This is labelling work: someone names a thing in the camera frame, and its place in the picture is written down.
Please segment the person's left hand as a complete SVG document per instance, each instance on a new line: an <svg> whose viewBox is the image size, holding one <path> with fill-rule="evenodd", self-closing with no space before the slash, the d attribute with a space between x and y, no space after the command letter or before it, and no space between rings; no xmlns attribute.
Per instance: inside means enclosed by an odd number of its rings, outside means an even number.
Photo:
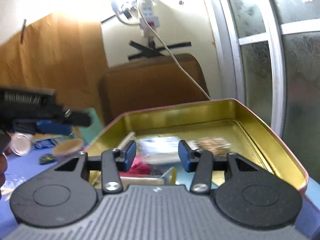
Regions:
<svg viewBox="0 0 320 240"><path fill-rule="evenodd" d="M2 187L5 183L5 172L8 168L8 162L6 156L1 153L0 154L0 187Z"/></svg>

